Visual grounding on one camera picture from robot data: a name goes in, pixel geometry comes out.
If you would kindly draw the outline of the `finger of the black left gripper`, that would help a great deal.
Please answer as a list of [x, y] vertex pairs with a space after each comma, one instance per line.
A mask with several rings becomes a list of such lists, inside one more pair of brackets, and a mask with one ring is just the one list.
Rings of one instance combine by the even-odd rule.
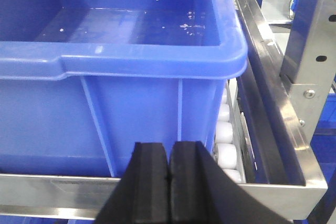
[[201, 142], [176, 142], [170, 173], [172, 223], [289, 223], [229, 178]]
[[96, 223], [169, 223], [169, 173], [161, 143], [136, 143]]

